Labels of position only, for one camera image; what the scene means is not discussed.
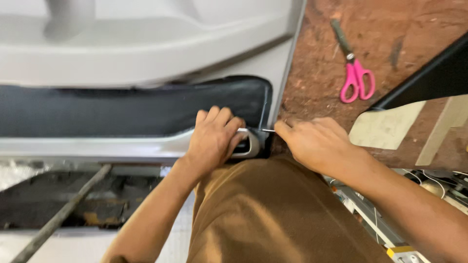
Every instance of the scissor blade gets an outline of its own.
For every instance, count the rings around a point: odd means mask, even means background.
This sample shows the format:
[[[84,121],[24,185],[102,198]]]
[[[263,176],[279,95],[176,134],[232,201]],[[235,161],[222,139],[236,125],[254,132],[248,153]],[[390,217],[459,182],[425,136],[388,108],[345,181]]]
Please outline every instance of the scissor blade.
[[[335,31],[336,34],[336,39],[338,40],[338,43],[340,43],[340,47],[344,52],[344,55],[347,56],[348,54],[352,53],[352,49],[348,44],[348,41],[346,41],[346,37],[344,36],[344,32],[340,27],[340,22],[336,19],[332,19],[330,21],[331,27]]]

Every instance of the scissors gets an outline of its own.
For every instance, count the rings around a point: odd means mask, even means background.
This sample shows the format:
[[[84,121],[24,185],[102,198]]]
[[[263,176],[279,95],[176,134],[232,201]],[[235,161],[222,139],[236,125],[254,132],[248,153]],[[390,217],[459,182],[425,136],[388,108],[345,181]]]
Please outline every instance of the scissors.
[[[358,96],[361,100],[367,100],[375,92],[375,78],[372,71],[364,69],[354,56],[354,53],[349,46],[346,38],[344,37],[343,30],[341,30],[340,23],[336,19],[332,19],[331,27],[335,31],[336,37],[340,44],[341,49],[343,50],[344,55],[346,56],[346,82],[343,85],[343,88],[340,92],[340,100],[344,103],[351,103],[355,101]],[[369,77],[369,92],[366,94],[364,75]],[[346,98],[346,91],[348,88],[353,87],[353,94],[350,98]]]

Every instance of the stained wooden surface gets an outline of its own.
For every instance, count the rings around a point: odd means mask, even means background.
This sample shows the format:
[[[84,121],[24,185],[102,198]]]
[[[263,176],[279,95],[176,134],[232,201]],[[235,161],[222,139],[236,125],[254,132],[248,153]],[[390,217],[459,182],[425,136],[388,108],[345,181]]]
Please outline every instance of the stained wooden surface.
[[[376,78],[367,100],[344,104],[339,91],[345,81],[345,58],[329,25],[341,27],[364,68]],[[348,132],[360,113],[413,74],[468,30],[468,0],[309,0],[280,118],[329,116]],[[442,111],[446,98],[428,101],[397,150],[367,148],[394,168],[416,168],[415,162]],[[468,171],[468,125],[452,128],[430,166]],[[287,147],[278,137],[273,154]]]

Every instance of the right hand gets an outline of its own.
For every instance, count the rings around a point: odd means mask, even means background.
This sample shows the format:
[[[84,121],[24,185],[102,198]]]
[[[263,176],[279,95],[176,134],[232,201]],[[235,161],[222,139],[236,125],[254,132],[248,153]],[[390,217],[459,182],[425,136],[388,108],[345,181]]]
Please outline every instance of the right hand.
[[[315,118],[310,122],[277,121],[275,131],[288,144],[296,161],[333,178],[345,176],[347,168],[365,165],[362,162],[370,156],[353,145],[346,131],[330,117]]]

